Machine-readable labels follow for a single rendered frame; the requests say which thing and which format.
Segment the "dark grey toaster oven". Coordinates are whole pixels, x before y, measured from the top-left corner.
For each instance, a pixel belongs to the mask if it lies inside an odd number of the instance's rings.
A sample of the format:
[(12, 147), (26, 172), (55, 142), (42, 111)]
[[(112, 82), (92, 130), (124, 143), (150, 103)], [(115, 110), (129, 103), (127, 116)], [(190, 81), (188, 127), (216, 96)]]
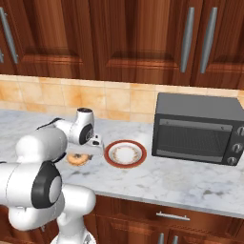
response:
[[(227, 165), (229, 157), (235, 157), (237, 163), (244, 153), (244, 136), (236, 131), (244, 126), (244, 109), (233, 97), (218, 97), (208, 95), (192, 95), (179, 93), (164, 93), (157, 95), (152, 134), (152, 155), (154, 139), (157, 135), (160, 119), (183, 120), (202, 123), (224, 124), (233, 127), (228, 145), (221, 162), (202, 161), (218, 165)], [(243, 150), (239, 153), (232, 151), (233, 145), (240, 143)]]

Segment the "toaster oven glass door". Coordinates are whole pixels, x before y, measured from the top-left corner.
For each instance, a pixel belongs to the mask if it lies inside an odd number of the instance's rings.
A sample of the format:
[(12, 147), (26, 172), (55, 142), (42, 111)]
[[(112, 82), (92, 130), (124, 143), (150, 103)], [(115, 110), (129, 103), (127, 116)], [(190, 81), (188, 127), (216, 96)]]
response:
[(153, 154), (221, 162), (232, 129), (224, 124), (160, 119)]

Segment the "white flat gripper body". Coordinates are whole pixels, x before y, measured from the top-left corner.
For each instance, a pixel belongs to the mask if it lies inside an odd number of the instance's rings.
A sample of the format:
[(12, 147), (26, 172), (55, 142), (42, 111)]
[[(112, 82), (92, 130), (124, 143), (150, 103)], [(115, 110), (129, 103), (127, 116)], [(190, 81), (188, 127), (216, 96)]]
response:
[(103, 148), (98, 145), (76, 145), (70, 144), (67, 153), (79, 153), (88, 155), (103, 155)]

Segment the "glazed brown donut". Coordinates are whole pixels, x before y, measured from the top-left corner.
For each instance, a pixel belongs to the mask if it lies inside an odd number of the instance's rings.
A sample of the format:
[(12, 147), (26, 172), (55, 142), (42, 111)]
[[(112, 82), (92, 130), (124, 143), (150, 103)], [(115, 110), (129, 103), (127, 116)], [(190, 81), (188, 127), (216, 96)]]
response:
[(88, 154), (70, 153), (67, 155), (68, 162), (73, 166), (85, 165), (91, 157)]

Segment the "dark wood drawer front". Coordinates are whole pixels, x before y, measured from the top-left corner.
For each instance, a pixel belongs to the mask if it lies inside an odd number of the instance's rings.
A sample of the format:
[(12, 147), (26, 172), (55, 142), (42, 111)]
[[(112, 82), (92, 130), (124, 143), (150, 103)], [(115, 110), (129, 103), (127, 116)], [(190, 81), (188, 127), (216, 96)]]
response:
[[(218, 214), (202, 213), (102, 195), (96, 197), (95, 212), (97, 215), (106, 217), (182, 228), (216, 236), (236, 237), (238, 240), (244, 237), (242, 233), (244, 231), (244, 219)], [(186, 215), (191, 221), (156, 216), (156, 213), (159, 212), (180, 216)]]

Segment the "dark wood wall cupboard door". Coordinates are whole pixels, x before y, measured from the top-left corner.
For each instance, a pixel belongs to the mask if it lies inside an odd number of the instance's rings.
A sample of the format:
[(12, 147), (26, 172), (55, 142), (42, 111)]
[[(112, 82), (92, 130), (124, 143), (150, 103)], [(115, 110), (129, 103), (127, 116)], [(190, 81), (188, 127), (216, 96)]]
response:
[[(100, 80), (188, 86), (203, 0), (89, 0), (96, 77)], [(180, 71), (189, 7), (193, 39)]]
[(93, 79), (88, 0), (0, 0), (18, 64), (14, 64), (0, 18), (0, 74)]
[[(211, 7), (217, 7), (213, 45), (206, 72), (200, 73), (205, 27)], [(193, 61), (194, 87), (244, 90), (244, 0), (204, 0)]]

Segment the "white plate with red rim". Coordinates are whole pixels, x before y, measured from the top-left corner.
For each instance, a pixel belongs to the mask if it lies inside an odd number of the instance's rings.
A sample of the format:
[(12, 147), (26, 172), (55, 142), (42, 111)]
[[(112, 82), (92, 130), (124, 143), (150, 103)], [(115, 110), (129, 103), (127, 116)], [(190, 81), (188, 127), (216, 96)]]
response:
[(109, 144), (104, 151), (104, 157), (115, 168), (130, 169), (145, 161), (147, 150), (136, 141), (123, 139)]

